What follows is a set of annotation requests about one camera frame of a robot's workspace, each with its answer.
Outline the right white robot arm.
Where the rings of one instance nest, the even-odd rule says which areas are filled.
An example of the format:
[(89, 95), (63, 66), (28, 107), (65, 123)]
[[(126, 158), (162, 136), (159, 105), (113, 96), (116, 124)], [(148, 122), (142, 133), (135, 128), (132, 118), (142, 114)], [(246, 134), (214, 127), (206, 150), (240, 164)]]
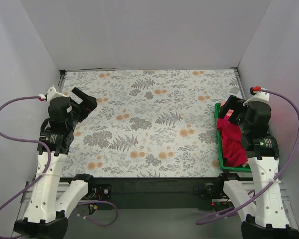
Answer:
[(268, 97), (253, 96), (248, 100), (231, 95), (221, 107), (219, 118), (232, 114), (229, 123), (239, 127), (242, 147), (252, 154), (248, 158), (255, 195), (251, 198), (238, 179), (216, 184), (216, 194), (229, 197), (241, 218), (241, 234), (245, 239), (298, 239), (285, 214), (278, 173), (279, 149), (277, 141), (268, 133), (271, 107)]

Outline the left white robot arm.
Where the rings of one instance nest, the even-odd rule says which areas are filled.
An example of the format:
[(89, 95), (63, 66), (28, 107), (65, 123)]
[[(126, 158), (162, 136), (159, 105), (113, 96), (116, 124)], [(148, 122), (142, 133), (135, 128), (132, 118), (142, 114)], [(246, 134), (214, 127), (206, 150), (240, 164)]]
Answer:
[(72, 93), (82, 101), (77, 103), (69, 96), (57, 92), (54, 87), (45, 95), (49, 102), (49, 117), (40, 129), (36, 183), (23, 218), (17, 220), (13, 228), (23, 236), (38, 239), (64, 238), (69, 215), (78, 202), (82, 198), (91, 199), (95, 196), (93, 176), (78, 174), (63, 195), (57, 197), (62, 168), (74, 140), (75, 127), (97, 107), (95, 97), (77, 87), (72, 89)]

